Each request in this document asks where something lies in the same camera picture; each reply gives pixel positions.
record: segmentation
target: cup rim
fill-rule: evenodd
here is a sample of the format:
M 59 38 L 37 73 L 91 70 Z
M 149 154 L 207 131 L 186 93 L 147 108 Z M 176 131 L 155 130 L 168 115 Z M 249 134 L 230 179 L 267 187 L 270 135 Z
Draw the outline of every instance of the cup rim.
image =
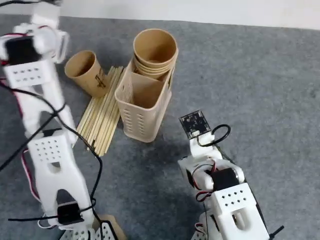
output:
M 83 73 L 83 74 L 81 74 L 81 75 L 77 75 L 77 76 L 70 76 L 70 75 L 67 73 L 67 66 L 77 57 L 77 55 L 82 54 L 82 53 L 85 53 L 85 52 L 91 53 L 91 54 L 94 56 L 93 64 L 91 65 L 91 67 L 90 67 L 85 73 Z M 86 73 L 88 73 L 88 72 L 93 68 L 93 66 L 95 65 L 96 60 L 97 60 L 97 55 L 96 55 L 96 53 L 95 53 L 94 51 L 91 51 L 91 50 L 82 50 L 82 51 L 79 51 L 79 52 L 77 52 L 76 54 L 74 54 L 72 57 L 70 57 L 70 59 L 66 62 L 65 66 L 64 66 L 64 74 L 65 74 L 68 78 L 70 78 L 70 79 L 72 79 L 72 78 L 80 78 L 80 77 L 82 77 L 83 75 L 85 75 Z
M 147 31 L 152 31 L 152 30 L 159 30 L 159 31 L 161 31 L 161 32 L 164 32 L 164 33 L 168 34 L 168 35 L 173 39 L 174 45 L 175 45 L 175 52 L 174 52 L 174 54 L 173 54 L 173 56 L 172 56 L 171 59 L 169 59 L 169 60 L 167 60 L 167 61 L 163 61 L 163 62 L 150 62 L 150 61 L 147 61 L 147 60 L 143 59 L 141 56 L 139 56 L 139 54 L 137 54 L 137 52 L 136 52 L 136 40 L 137 40 L 137 38 L 138 38 L 142 33 L 147 32 Z M 146 63 L 151 64 L 151 65 L 154 65 L 154 66 L 165 65 L 165 64 L 169 63 L 170 61 L 172 61 L 172 59 L 173 59 L 173 58 L 175 57 L 175 55 L 177 54 L 177 50 L 178 50 L 178 44 L 177 44 L 177 41 L 176 41 L 175 37 L 174 37 L 170 32 L 168 32 L 168 31 L 166 31 L 166 30 L 163 30 L 163 29 L 160 29 L 160 28 L 148 28 L 148 29 L 145 29 L 145 30 L 139 32 L 139 33 L 135 36 L 135 38 L 134 38 L 134 40 L 133 40 L 133 51 L 134 51 L 134 54 L 136 55 L 136 57 L 138 58 L 138 60 L 141 60 L 142 62 L 146 62 Z

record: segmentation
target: wire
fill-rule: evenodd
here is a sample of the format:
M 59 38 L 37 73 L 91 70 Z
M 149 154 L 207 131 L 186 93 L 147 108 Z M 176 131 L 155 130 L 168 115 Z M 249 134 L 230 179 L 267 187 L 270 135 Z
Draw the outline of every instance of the wire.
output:
M 26 175 L 26 178 L 28 180 L 28 183 L 29 183 L 29 188 L 30 188 L 30 192 L 31 194 L 33 195 L 33 197 L 41 203 L 40 201 L 40 198 L 39 198 L 39 195 L 38 193 L 36 192 L 36 190 L 34 189 L 34 186 L 33 186 L 33 178 L 32 178 L 32 174 L 29 170 L 29 167 L 27 165 L 27 161 L 26 161 L 26 157 L 25 157 L 25 153 L 28 152 L 28 149 L 25 149 L 23 152 L 22 152 L 22 155 L 21 155 L 21 163 L 22 163 L 22 167 L 23 167 L 23 170 L 25 172 L 25 175 Z
M 36 4 L 36 3 L 39 3 L 39 1 L 11 0 L 11 1 L 5 1 L 3 3 L 0 3 L 0 7 L 4 7 L 10 4 Z
M 227 128 L 226 133 L 225 133 L 222 137 L 220 137 L 220 138 L 217 139 L 217 140 L 213 140 L 213 141 L 210 142 L 210 143 L 201 144 L 201 143 L 199 142 L 199 136 L 197 136 L 197 137 L 196 137 L 196 141 L 197 141 L 198 145 L 199 145 L 200 147 L 211 147 L 211 146 L 216 145 L 216 144 L 222 142 L 223 140 L 225 140 L 225 139 L 229 136 L 229 134 L 230 134 L 230 132 L 231 132 L 231 127 L 230 127 L 228 124 L 221 124 L 221 125 L 216 126 L 216 127 L 212 130 L 211 135 L 214 135 L 215 132 L 216 132 L 218 129 L 220 129 L 220 128 Z

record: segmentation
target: wooden stick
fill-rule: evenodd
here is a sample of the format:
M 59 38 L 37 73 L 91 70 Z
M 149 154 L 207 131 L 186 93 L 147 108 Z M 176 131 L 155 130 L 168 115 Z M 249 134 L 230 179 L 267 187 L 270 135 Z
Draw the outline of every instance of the wooden stick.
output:
M 106 145 L 103 146 L 103 147 L 104 147 L 104 153 L 103 153 L 102 155 L 106 154 L 107 151 L 108 151 L 108 149 L 109 149 L 109 146 L 110 146 L 111 141 L 112 141 L 112 138 L 113 138 L 113 136 L 114 136 L 114 133 L 115 133 L 117 124 L 118 124 L 118 122 L 119 122 L 119 118 L 120 118 L 120 112 L 119 112 L 119 110 L 118 110 L 117 113 L 116 113 L 114 122 L 113 122 L 113 126 L 112 126 L 112 128 L 111 128 L 111 130 L 110 130 L 110 132 L 109 132 L 109 136 L 107 137 L 108 141 L 107 141 Z
M 118 83 L 119 83 L 120 79 L 122 79 L 123 75 L 124 75 L 124 71 L 122 72 L 121 76 L 119 77 Z M 97 139 L 97 141 L 96 141 L 97 143 L 102 142 L 104 140 L 104 137 L 106 136 L 106 132 L 108 130 L 107 129 L 107 125 L 109 123 L 108 115 L 110 115 L 112 113 L 113 105 L 115 104 L 115 102 L 116 102 L 116 98 L 115 98 L 115 95 L 113 95 L 112 99 L 110 101 L 110 105 L 111 106 L 107 109 L 107 111 L 104 114 L 104 121 L 103 121 L 103 123 L 102 123 L 102 125 L 100 127 L 100 131 L 99 131 L 98 136 L 96 138 Z
M 113 104 L 111 105 L 111 108 L 108 109 L 108 112 L 106 113 L 106 118 L 105 118 L 105 121 L 103 122 L 104 123 L 104 128 L 101 129 L 101 132 L 99 133 L 99 139 L 97 138 L 97 153 L 99 153 L 102 148 L 103 148 L 103 145 L 104 145 L 104 141 L 105 141 L 105 138 L 106 138 L 106 133 L 108 132 L 108 129 L 110 127 L 110 124 L 112 122 L 112 117 L 114 115 L 114 109 L 117 108 L 116 106 L 117 104 L 115 102 L 113 102 Z
M 105 150 L 106 150 L 106 146 L 108 144 L 109 139 L 112 139 L 112 129 L 114 128 L 114 126 L 117 125 L 117 121 L 116 121 L 116 117 L 118 115 L 119 109 L 118 109 L 118 105 L 115 102 L 114 106 L 113 106 L 113 110 L 112 110 L 112 114 L 110 115 L 109 121 L 108 121 L 108 125 L 105 129 L 104 135 L 103 135 L 103 141 L 102 144 L 100 146 L 100 149 L 98 149 L 98 153 L 100 155 L 104 155 Z
M 108 105 L 109 105 L 109 102 L 110 102 L 110 99 L 112 97 L 112 95 L 114 94 L 115 92 L 115 87 L 117 86 L 116 84 L 116 79 L 118 77 L 118 75 L 120 74 L 120 69 L 119 68 L 116 68 L 115 71 L 114 71 L 114 74 L 112 75 L 112 79 L 111 79 L 111 87 L 110 87 L 110 90 L 109 92 L 103 97 L 103 101 L 99 107 L 99 110 L 98 110 L 98 114 L 96 116 L 96 119 L 94 120 L 93 122 L 93 128 L 92 128 L 92 131 L 88 137 L 88 142 L 91 143 L 93 142 L 93 140 L 96 138 L 96 135 L 100 129 L 100 126 L 101 126 L 101 122 L 103 120 L 103 117 L 104 117 L 104 113 L 105 113 L 105 109 L 108 108 Z
M 113 69 L 114 69 L 114 67 L 112 66 L 107 75 L 111 74 Z M 90 103 L 84 113 L 84 116 L 82 117 L 82 119 L 77 127 L 77 132 L 79 134 L 81 134 L 84 138 L 86 138 L 85 135 L 88 132 L 88 125 L 90 124 L 90 122 L 92 120 L 91 113 L 97 107 L 98 102 L 99 102 L 99 98 L 95 98 L 95 97 L 91 98 L 91 101 L 90 101 Z
M 112 78 L 113 74 L 115 72 L 115 68 L 112 67 L 108 73 L 108 76 L 110 76 L 110 78 Z M 94 123 L 95 123 L 95 120 L 99 114 L 99 109 L 103 103 L 103 100 L 104 100 L 104 97 L 100 97 L 97 99 L 97 103 L 96 105 L 94 106 L 93 110 L 92 110 L 92 113 L 91 113 L 91 118 L 90 118 L 90 121 L 87 125 L 87 129 L 86 131 L 84 132 L 84 136 L 85 136 L 85 139 L 87 140 L 87 142 L 89 144 L 92 144 L 93 143 L 93 139 L 91 139 L 89 141 L 89 137 L 90 137 L 90 134 L 93 132 L 93 127 L 94 127 Z

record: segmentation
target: beige plastic caddy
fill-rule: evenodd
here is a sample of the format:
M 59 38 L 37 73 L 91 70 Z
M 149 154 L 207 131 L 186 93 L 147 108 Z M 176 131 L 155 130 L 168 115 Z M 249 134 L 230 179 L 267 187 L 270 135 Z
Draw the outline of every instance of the beige plastic caddy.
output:
M 178 46 L 170 33 L 147 29 L 136 36 L 133 48 L 134 56 L 114 96 L 124 133 L 150 143 L 157 136 L 172 96 Z

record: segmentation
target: white wall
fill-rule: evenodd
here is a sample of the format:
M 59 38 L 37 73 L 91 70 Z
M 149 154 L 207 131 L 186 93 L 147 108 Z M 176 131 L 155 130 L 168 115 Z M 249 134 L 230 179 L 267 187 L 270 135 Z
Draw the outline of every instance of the white wall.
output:
M 31 9 L 15 4 L 0 13 L 30 14 Z M 320 0 L 64 0 L 61 15 L 320 30 Z

